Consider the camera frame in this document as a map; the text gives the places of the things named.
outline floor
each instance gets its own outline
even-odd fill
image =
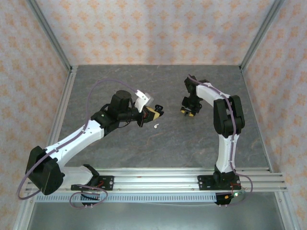
[[[33,214],[28,230],[284,229],[274,193],[253,193],[246,202],[227,208],[210,203],[104,203],[79,210],[68,203],[36,203]]]
[[[188,74],[207,79],[219,90],[241,98],[246,126],[236,148],[236,167],[267,167],[263,144],[248,92],[237,66],[79,66],[69,99],[60,139],[84,124],[85,102],[91,86],[103,78],[120,79],[149,93],[165,114],[139,128],[131,123],[117,129],[85,148],[68,166],[90,164],[93,167],[205,167],[213,168],[218,156],[218,136],[213,127],[213,109],[202,102],[195,117],[180,112],[188,92],[184,80]],[[109,103],[118,83],[100,85],[92,94],[90,114]]]

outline gray marble surface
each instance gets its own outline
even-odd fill
[[[240,96],[246,126],[237,143],[236,166],[267,167],[251,102],[237,66],[79,66],[60,139],[83,125],[87,94],[98,79],[119,79],[148,92],[154,98],[152,105],[162,105],[165,114],[144,124],[143,128],[131,123],[113,131],[85,148],[67,165],[213,168],[219,144],[213,127],[213,108],[203,101],[203,107],[195,117],[185,117],[180,112],[183,97],[188,96],[184,85],[188,74],[199,80],[209,80],[227,94]],[[129,91],[118,83],[99,85],[90,100],[90,114],[109,103],[112,95],[121,89]]]

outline patterned wallpaper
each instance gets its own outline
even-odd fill
[[[0,229],[13,227],[30,150],[45,146],[67,72],[25,0],[0,1]]]
[[[265,145],[307,229],[307,4],[286,0],[245,72]]]
[[[238,65],[273,0],[38,0],[71,65]]]

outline wall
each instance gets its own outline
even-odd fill
[[[239,65],[273,0],[38,0],[72,65]]]
[[[244,73],[265,145],[307,226],[307,5],[286,0]]]
[[[67,72],[25,0],[0,1],[0,229],[12,229],[30,150],[45,146]]]

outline orange patterned wall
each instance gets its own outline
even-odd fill
[[[67,72],[25,0],[0,1],[0,229],[13,227],[30,150],[45,146]]]
[[[307,4],[286,0],[245,72],[265,145],[307,226]]]
[[[38,2],[72,65],[238,65],[273,0]]]

